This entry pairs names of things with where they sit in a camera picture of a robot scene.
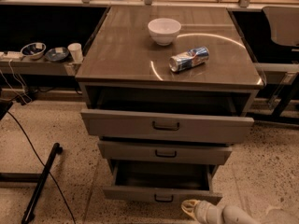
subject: metal frame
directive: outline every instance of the metal frame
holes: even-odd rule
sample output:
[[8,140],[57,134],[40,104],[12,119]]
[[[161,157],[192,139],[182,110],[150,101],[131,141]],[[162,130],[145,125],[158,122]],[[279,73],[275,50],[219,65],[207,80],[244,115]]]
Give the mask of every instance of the metal frame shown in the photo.
[[37,183],[32,198],[28,203],[26,211],[24,212],[21,224],[27,224],[35,218],[35,207],[41,194],[41,191],[46,183],[47,177],[50,173],[50,168],[54,162],[56,154],[61,154],[62,152],[63,148],[60,147],[58,143],[55,143],[45,164],[44,170],[41,174],[0,173],[0,182]]
[[275,107],[271,115],[248,113],[248,116],[259,121],[299,125],[299,118],[289,118],[281,116],[281,113],[285,110],[286,106],[297,93],[299,93],[299,76],[296,77],[288,90],[281,94],[281,100]]

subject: gray drawer cabinet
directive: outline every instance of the gray drawer cabinet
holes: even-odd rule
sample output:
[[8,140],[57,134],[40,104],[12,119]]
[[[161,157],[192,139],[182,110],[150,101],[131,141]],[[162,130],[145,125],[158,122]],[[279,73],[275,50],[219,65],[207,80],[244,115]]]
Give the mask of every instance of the gray drawer cabinet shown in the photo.
[[[161,47],[147,25],[164,16],[183,25]],[[209,50],[205,64],[170,71],[171,56],[198,46]],[[244,141],[253,124],[246,113],[263,87],[225,7],[111,6],[76,79],[84,124],[113,175],[107,198],[221,199],[213,175],[230,145]]]
[[90,135],[99,136],[113,182],[109,199],[180,203],[204,199],[216,204],[212,177],[225,164],[230,144],[243,142],[253,124],[240,117],[235,94],[92,87],[81,111]]

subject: cabinet top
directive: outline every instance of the cabinet top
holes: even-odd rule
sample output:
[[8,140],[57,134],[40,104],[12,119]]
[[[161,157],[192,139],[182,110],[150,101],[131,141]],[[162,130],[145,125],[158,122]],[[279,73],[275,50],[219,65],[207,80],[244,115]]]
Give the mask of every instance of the cabinet top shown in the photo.
[[[159,46],[148,23],[172,18],[177,39]],[[209,59],[173,73],[169,58],[207,47]],[[260,89],[262,80],[224,7],[113,6],[76,75],[79,82],[124,82],[174,86]]]

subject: black cable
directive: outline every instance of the black cable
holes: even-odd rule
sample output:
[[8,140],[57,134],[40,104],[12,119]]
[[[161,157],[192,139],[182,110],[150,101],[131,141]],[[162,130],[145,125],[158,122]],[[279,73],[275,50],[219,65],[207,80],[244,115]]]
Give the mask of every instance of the black cable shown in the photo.
[[78,95],[83,95],[83,93],[81,91],[78,91],[78,88],[75,87],[75,92],[78,94]]
[[49,88],[49,89],[43,91],[43,90],[41,90],[39,87],[37,87],[37,90],[38,90],[39,92],[42,92],[42,93],[47,93],[47,92],[49,92],[49,91],[53,91],[53,90],[55,90],[56,88],[57,88],[57,87],[52,87],[52,88]]
[[[16,118],[15,118],[9,111],[8,111],[7,113],[8,113],[8,114],[9,114],[9,115],[10,115],[10,116],[17,122],[17,124],[18,124],[19,127],[21,128],[22,132],[23,132],[24,135],[26,136],[26,138],[27,138],[27,140],[28,140],[28,142],[29,142],[29,144],[30,144],[32,150],[33,150],[34,153],[36,154],[38,160],[39,160],[40,163],[45,167],[44,162],[43,162],[43,161],[40,159],[40,157],[38,156],[38,154],[37,154],[37,152],[36,152],[36,149],[35,149],[34,145],[32,144],[31,140],[29,139],[29,137],[28,137],[26,131],[23,129],[23,127],[22,127],[21,124],[18,122],[18,120],[17,120],[17,119],[16,119]],[[71,211],[71,209],[70,209],[70,207],[69,207],[69,205],[68,205],[68,203],[67,203],[67,201],[66,201],[66,199],[65,199],[65,197],[64,197],[64,194],[63,194],[62,190],[60,189],[60,187],[59,187],[59,185],[58,185],[56,179],[54,178],[54,176],[53,176],[52,173],[50,172],[50,170],[49,170],[49,174],[50,174],[51,178],[53,179],[53,181],[54,181],[54,183],[55,183],[57,189],[58,189],[59,192],[60,192],[60,194],[62,195],[63,200],[64,200],[64,203],[65,203],[65,205],[66,205],[66,207],[67,207],[67,209],[68,209],[70,215],[72,216],[72,219],[73,219],[74,224],[76,224],[76,220],[75,220],[74,215],[73,215],[73,213],[72,213],[72,211]]]

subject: terrazzo floor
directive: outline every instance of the terrazzo floor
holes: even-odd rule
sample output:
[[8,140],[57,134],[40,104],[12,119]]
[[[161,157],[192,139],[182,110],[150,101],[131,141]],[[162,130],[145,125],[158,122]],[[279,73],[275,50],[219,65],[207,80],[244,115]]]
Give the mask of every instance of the terrazzo floor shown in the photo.
[[[102,187],[111,184],[112,175],[106,160],[101,158],[98,138],[86,132],[79,113],[84,107],[82,102],[41,100],[24,106],[14,104],[9,110],[43,162],[54,143],[60,143],[64,149],[56,157],[51,173],[76,223],[197,223],[181,211],[179,204],[105,199]],[[298,117],[298,111],[290,111],[290,115]],[[0,121],[0,137],[0,172],[42,171],[25,135],[9,114]],[[214,176],[214,191],[223,195],[219,207],[239,206],[262,223],[298,224],[298,157],[298,126],[256,122],[246,141],[233,145],[230,158]],[[21,223],[35,185],[0,185],[0,223]],[[275,222],[282,217],[278,212],[272,215],[272,222],[269,218],[267,221],[267,212],[273,208],[283,209],[283,215],[290,215],[289,221],[284,217]],[[32,223],[74,223],[50,177],[35,215]]]

